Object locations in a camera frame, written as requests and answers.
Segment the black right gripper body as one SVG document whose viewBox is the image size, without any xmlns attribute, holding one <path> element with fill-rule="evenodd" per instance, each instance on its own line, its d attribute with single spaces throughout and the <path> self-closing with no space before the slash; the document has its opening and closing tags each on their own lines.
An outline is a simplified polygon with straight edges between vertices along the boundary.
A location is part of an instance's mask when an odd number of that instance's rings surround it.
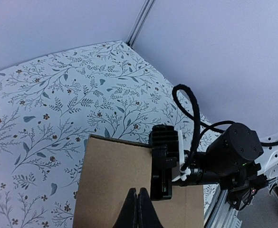
<svg viewBox="0 0 278 228">
<path fill-rule="evenodd" d="M 155 178 L 151 173 L 151 200 L 172 199 L 173 186 L 219 184 L 221 190 L 228 191 L 231 207 L 242 210 L 266 186 L 266 176 L 258 175 L 261 165 L 255 162 L 264 153 L 261 142 L 255 131 L 241 123 L 233 123 L 205 152 L 184 150 L 188 158 L 182 171 L 189 168 L 191 174 L 185 182 L 173 183 L 168 171 Z"/>
</svg>

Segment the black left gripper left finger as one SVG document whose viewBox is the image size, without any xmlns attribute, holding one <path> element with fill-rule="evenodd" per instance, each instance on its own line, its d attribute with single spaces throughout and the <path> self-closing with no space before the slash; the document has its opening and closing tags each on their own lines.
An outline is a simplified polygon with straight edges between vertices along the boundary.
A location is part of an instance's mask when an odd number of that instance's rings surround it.
<svg viewBox="0 0 278 228">
<path fill-rule="evenodd" d="M 123 206 L 116 219 L 114 228 L 138 227 L 138 197 L 135 188 L 130 188 L 124 200 Z"/>
</svg>

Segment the brown cardboard paper box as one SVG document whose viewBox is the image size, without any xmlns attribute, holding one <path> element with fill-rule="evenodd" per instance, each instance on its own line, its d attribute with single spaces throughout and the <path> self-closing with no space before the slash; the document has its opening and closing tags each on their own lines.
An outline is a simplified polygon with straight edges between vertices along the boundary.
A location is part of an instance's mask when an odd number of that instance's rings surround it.
<svg viewBox="0 0 278 228">
<path fill-rule="evenodd" d="M 111 228 L 129 189 L 150 189 L 151 168 L 151 149 L 147 144 L 90 135 L 73 227 Z M 153 206 L 165 228 L 204 226 L 202 186 L 174 186 L 171 200 L 154 201 Z"/>
</svg>

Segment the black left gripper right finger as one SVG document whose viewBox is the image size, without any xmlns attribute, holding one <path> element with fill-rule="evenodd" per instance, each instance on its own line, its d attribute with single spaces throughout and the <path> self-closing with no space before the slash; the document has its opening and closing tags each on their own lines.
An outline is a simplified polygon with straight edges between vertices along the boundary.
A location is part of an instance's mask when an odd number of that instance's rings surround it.
<svg viewBox="0 0 278 228">
<path fill-rule="evenodd" d="M 139 191 L 137 221 L 139 228 L 163 228 L 146 188 Z"/>
</svg>

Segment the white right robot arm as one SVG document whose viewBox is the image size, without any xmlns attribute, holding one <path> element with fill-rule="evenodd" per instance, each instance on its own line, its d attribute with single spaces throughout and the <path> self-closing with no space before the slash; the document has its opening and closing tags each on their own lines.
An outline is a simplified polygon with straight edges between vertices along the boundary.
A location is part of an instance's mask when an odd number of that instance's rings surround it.
<svg viewBox="0 0 278 228">
<path fill-rule="evenodd" d="M 152 149 L 150 198 L 170 200 L 173 186 L 219 184 L 236 210 L 251 203 L 260 189 L 278 186 L 278 141 L 260 142 L 257 133 L 241 123 L 228 128 L 205 152 L 184 148 L 182 132 L 156 125 L 149 135 Z"/>
</svg>

